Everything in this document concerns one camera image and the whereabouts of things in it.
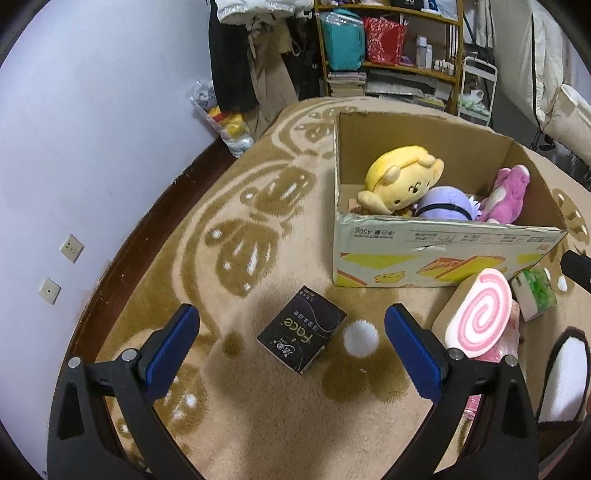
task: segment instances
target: white metal cart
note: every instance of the white metal cart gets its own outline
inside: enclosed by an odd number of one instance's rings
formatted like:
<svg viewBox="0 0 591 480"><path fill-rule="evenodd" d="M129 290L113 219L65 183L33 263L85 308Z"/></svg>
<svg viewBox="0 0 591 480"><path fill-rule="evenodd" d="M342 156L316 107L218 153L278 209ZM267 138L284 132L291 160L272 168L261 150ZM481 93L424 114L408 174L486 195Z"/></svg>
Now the white metal cart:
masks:
<svg viewBox="0 0 591 480"><path fill-rule="evenodd" d="M486 114L483 112L476 112L463 106L460 103L460 98L458 98L457 115L468 116L470 117L470 121L472 121L473 118L477 118L478 120L485 122L486 126L488 127L488 125L491 123L492 105L495 101L496 82L498 80L499 71L494 65L491 65L490 63L487 63L483 60L479 60L474 57L466 57L462 62L462 87L460 88L459 92L460 97L463 94L464 87L466 85L466 73L483 78L485 81L492 82L491 104L488 106L488 114Z"/></svg>

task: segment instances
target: electrical outlet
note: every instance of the electrical outlet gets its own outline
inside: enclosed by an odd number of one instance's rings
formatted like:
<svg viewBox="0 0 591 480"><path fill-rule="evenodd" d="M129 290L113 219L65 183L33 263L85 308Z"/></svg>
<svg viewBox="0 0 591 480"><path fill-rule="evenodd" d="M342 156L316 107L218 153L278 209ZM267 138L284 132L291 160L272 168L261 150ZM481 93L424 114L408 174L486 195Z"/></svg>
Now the electrical outlet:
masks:
<svg viewBox="0 0 591 480"><path fill-rule="evenodd" d="M84 245L78 240L74 235L70 234L66 243L63 244L60 248L60 252L64 254L68 260L71 260L72 263L76 263L78 257L84 250Z"/></svg>
<svg viewBox="0 0 591 480"><path fill-rule="evenodd" d="M49 277L43 280L43 284L39 289L39 295L41 295L47 303L51 303L52 305L56 302L57 296L60 292L61 287Z"/></svg>

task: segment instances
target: stack of paper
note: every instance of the stack of paper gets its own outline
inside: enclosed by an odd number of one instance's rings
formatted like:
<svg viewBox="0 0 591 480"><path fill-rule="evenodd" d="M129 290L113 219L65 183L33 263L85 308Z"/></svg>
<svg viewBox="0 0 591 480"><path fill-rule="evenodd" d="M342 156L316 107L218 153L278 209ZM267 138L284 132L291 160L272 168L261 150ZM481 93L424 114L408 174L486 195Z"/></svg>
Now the stack of paper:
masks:
<svg viewBox="0 0 591 480"><path fill-rule="evenodd" d="M328 74L330 95L333 97L355 97L365 95L365 72L331 72Z"/></svg>

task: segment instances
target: yellow plush toy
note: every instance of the yellow plush toy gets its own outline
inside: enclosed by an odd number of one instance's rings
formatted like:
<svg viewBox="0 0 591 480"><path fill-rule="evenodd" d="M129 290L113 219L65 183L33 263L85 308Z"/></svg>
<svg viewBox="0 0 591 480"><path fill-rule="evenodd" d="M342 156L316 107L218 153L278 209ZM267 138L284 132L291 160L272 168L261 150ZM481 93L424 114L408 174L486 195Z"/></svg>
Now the yellow plush toy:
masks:
<svg viewBox="0 0 591 480"><path fill-rule="evenodd" d="M423 147L401 147L379 157L365 176L357 201L370 213L391 215L419 201L443 172L443 160Z"/></svg>

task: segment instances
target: small bottle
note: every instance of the small bottle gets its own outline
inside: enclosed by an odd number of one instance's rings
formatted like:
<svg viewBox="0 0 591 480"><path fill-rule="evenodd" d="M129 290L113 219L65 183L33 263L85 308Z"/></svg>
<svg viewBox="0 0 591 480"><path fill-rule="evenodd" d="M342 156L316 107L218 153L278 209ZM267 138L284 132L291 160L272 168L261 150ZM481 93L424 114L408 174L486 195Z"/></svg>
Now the small bottle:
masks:
<svg viewBox="0 0 591 480"><path fill-rule="evenodd" d="M431 70L433 68L433 47L427 44L427 57L425 59L425 68Z"/></svg>
<svg viewBox="0 0 591 480"><path fill-rule="evenodd" d="M417 35L417 57L415 64L417 68L423 69L427 63L427 37Z"/></svg>

